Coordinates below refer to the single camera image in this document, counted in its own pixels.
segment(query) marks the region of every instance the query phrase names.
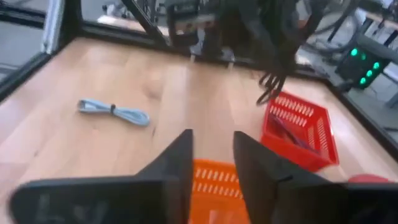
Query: metal frame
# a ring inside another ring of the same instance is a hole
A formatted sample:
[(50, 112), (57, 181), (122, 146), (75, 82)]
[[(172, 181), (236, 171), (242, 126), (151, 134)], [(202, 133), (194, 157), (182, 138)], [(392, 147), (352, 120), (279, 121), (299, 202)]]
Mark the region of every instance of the metal frame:
[(52, 54), (58, 49), (59, 35), (63, 12), (65, 10), (65, 0), (50, 1), (45, 18), (43, 42), (41, 50), (47, 54)]
[(145, 14), (145, 12), (133, 0), (122, 0), (123, 4), (131, 11), (142, 28), (149, 34), (158, 44), (167, 45), (167, 40), (162, 32), (155, 26)]
[[(43, 28), (44, 26), (43, 12), (31, 11), (27, 9), (19, 9), (8, 6), (6, 9), (0, 6), (0, 21), (22, 24), (25, 26), (33, 26)], [(159, 38), (157, 28), (153, 28), (152, 23), (146, 18), (139, 20), (140, 24), (145, 28), (147, 33), (122, 29), (118, 27), (106, 26), (95, 22), (84, 21), (81, 16), (80, 0), (65, 1), (65, 10), (62, 15), (62, 22), (59, 35), (59, 45), (53, 55), (61, 51), (74, 38), (89, 37), (92, 39), (100, 39), (118, 44), (136, 45), (154, 50), (161, 50), (171, 54), (179, 54), (191, 57), (188, 49), (181, 50), (169, 47), (165, 37)], [(10, 75), (5, 82), (0, 83), (0, 101), (8, 97), (12, 92), (23, 84), (31, 75), (33, 75), (40, 67), (44, 66), (52, 55), (39, 53), (26, 63), (22, 68)], [(236, 58), (233, 62), (225, 58), (208, 58), (203, 55), (196, 55), (197, 62), (216, 63), (228, 66), (231, 63), (250, 69), (259, 70), (261, 67), (249, 58)], [(395, 142), (387, 132), (376, 124), (361, 108), (359, 108), (346, 93), (335, 86), (327, 75), (314, 75), (311, 68), (302, 66), (300, 70), (290, 74), (291, 77), (302, 78), (322, 82), (328, 89), (348, 108), (352, 115), (365, 127), (365, 129), (375, 137), (380, 145), (398, 162), (398, 142)]]
[(396, 93), (387, 103), (386, 106), (389, 108), (395, 107), (395, 105), (398, 104), (398, 93)]

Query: glass panel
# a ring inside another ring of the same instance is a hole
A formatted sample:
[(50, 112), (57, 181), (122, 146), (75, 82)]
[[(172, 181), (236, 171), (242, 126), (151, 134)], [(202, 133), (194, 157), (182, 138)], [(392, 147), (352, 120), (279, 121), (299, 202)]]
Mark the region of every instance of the glass panel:
[[(164, 0), (135, 0), (148, 19), (158, 24), (162, 33), (168, 34), (165, 19)], [(144, 29), (120, 0), (81, 0), (84, 20), (102, 24), (141, 30)]]
[(0, 22), (0, 80), (40, 52), (43, 30)]
[(5, 0), (5, 2), (15, 6), (47, 11), (50, 0)]

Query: orange basket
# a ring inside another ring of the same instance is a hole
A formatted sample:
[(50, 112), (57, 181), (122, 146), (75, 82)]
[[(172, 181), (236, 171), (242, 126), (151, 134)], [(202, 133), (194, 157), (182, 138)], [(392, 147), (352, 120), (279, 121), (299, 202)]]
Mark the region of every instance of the orange basket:
[(328, 111), (281, 92), (266, 109), (261, 143), (311, 172), (339, 164)]
[(250, 223), (235, 166), (194, 160), (190, 224)]

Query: wire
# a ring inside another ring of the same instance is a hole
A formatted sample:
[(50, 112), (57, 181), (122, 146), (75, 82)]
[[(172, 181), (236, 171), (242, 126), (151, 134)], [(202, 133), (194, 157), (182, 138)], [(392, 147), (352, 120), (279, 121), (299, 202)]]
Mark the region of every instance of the wire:
[(394, 127), (383, 127), (384, 130), (389, 131), (389, 132), (398, 132), (398, 128)]
[(16, 2), (12, 3), (12, 4), (15, 5), (15, 6), (21, 6), (21, 5), (29, 3), (31, 1), (33, 1), (33, 0), (19, 0), (19, 1), (16, 1)]
[(149, 115), (142, 110), (117, 108), (115, 105), (107, 105), (98, 100), (80, 100), (78, 109), (82, 113), (110, 113), (139, 126), (147, 126), (149, 124)]
[(259, 86), (263, 88), (264, 93), (257, 99), (256, 104), (258, 106), (267, 103), (270, 99), (275, 98), (282, 91), (282, 87), (285, 84), (286, 76), (281, 73), (266, 72), (259, 80)]
[(19, 66), (17, 66), (17, 65), (13, 65), (13, 64), (10, 64), (10, 63), (3, 63), (3, 62), (0, 62), (0, 66), (7, 66), (7, 67), (10, 67), (10, 68), (19, 68)]

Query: black frame bar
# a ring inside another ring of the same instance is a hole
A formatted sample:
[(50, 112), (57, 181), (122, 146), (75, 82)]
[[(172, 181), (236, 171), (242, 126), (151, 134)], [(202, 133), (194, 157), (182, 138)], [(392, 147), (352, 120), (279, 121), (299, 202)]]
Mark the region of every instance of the black frame bar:
[(161, 31), (151, 23), (150, 19), (146, 17), (144, 11), (138, 6), (134, 0), (122, 0), (123, 4), (131, 11), (133, 16), (140, 23), (142, 28), (159, 44), (167, 45), (167, 40), (164, 38)]
[(0, 21), (43, 29), (45, 12), (0, 3)]
[(383, 43), (384, 46), (389, 46), (393, 43), (393, 41), (398, 37), (398, 31), (394, 30), (392, 34), (387, 38), (387, 40)]
[[(26, 18), (15, 19), (15, 16), (0, 13), (0, 21), (13, 22), (16, 24), (22, 24), (25, 26), (42, 27), (44, 24), (43, 12), (37, 14), (37, 12), (30, 12), (28, 10), (22, 10), (24, 14), (28, 16), (40, 17), (37, 22), (28, 21)], [(146, 22), (141, 22), (141, 25), (146, 26)], [(61, 51), (65, 46), (68, 45), (74, 38), (77, 37), (89, 37), (92, 39), (100, 39), (118, 44), (135, 45), (139, 47), (145, 47), (148, 49), (161, 50), (172, 54), (179, 54), (186, 57), (191, 56), (188, 49), (174, 49), (164, 44), (162, 40), (164, 37), (159, 39), (157, 34), (148, 30), (153, 31), (153, 27), (144, 27), (147, 33), (126, 30), (118, 27), (107, 26), (103, 24), (97, 24), (95, 22), (84, 21), (81, 16), (81, 2), (80, 0), (67, 0), (64, 12), (64, 18), (62, 23), (61, 35), (62, 44), (60, 45)], [(31, 61), (26, 63), (22, 68), (14, 72), (11, 77), (12, 80), (9, 82), (0, 83), (0, 101), (8, 97), (12, 92), (24, 81), (26, 81), (34, 72), (40, 67), (44, 66), (52, 56), (47, 54), (38, 54)], [(196, 55), (195, 61), (222, 64), (227, 66), (230, 61), (225, 58), (208, 58), (203, 55)], [(261, 70), (261, 66), (254, 63), (249, 58), (236, 58), (233, 62), (235, 65), (240, 67), (246, 67), (254, 70)], [(328, 89), (344, 104), (345, 107), (352, 113), (352, 115), (364, 126), (364, 128), (380, 143), (380, 145), (391, 155), (391, 157), (398, 162), (398, 142), (395, 142), (388, 133), (376, 124), (361, 108), (359, 108), (343, 91), (339, 90), (338, 86), (334, 86), (333, 82), (328, 78), (327, 75), (311, 75), (311, 69), (306, 66), (302, 66), (295, 73), (289, 74), (290, 77), (301, 78), (306, 80), (312, 80), (316, 82), (322, 82)]]

